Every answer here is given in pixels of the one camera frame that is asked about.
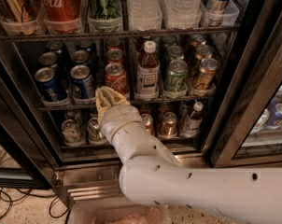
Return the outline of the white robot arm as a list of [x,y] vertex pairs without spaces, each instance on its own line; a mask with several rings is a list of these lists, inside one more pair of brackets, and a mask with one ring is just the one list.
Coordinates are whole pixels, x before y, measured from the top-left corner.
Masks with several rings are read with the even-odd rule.
[[282,168],[187,168],[117,91],[95,92],[102,133],[122,167],[120,189],[143,205],[190,206],[245,224],[282,224]]

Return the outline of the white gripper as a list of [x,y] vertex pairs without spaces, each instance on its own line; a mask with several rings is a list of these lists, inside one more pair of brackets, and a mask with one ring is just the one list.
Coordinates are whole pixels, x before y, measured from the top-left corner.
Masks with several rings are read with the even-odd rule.
[[104,87],[95,92],[96,108],[103,113],[100,125],[104,134],[114,134],[118,129],[132,122],[141,122],[139,111],[121,93]]

